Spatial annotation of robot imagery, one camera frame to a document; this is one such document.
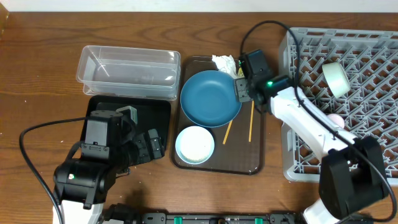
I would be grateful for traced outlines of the blue plate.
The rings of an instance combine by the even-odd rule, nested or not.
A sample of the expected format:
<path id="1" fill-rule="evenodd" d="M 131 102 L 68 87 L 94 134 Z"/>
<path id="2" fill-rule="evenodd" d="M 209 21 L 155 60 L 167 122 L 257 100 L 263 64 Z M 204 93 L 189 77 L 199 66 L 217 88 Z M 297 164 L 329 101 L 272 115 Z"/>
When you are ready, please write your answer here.
<path id="1" fill-rule="evenodd" d="M 224 126 L 240 112 L 234 79 L 227 73 L 205 70 L 190 77 L 181 90 L 180 104 L 185 116 L 206 128 Z"/>

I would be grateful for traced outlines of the pink cup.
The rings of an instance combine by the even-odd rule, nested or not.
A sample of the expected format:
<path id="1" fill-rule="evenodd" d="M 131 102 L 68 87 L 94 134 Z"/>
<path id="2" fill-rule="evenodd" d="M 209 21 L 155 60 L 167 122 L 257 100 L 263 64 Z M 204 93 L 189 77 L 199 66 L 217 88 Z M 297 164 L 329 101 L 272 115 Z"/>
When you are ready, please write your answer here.
<path id="1" fill-rule="evenodd" d="M 333 123 L 333 127 L 345 128 L 345 121 L 340 115 L 333 113 L 328 114 L 327 117 Z"/>

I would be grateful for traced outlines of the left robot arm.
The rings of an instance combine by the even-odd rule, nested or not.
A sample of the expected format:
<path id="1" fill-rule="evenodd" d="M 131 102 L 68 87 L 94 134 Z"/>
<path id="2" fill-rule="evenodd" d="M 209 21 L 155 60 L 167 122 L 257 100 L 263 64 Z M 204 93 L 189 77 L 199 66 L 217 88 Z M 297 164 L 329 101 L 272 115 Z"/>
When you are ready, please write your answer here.
<path id="1" fill-rule="evenodd" d="M 75 143 L 54 172 L 55 214 L 61 223 L 101 223 L 103 205 L 116 179 L 132 166 L 164 156 L 156 129 L 140 132 L 134 108 L 94 110 L 85 138 Z"/>

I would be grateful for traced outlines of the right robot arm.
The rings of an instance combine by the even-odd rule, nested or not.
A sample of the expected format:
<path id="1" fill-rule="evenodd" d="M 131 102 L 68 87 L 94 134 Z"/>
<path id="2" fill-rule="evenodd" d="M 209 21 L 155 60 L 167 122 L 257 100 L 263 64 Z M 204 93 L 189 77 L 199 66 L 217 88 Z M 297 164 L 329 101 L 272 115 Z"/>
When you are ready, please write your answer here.
<path id="1" fill-rule="evenodd" d="M 294 130 L 321 163 L 320 198 L 306 208 L 306 223 L 345 223 L 356 212 L 386 198 L 397 201 L 386 180 L 381 147 L 371 136 L 358 138 L 313 105 L 287 75 L 275 77 L 261 50 L 242 53 L 239 66 L 247 94 L 260 113 L 270 113 Z"/>

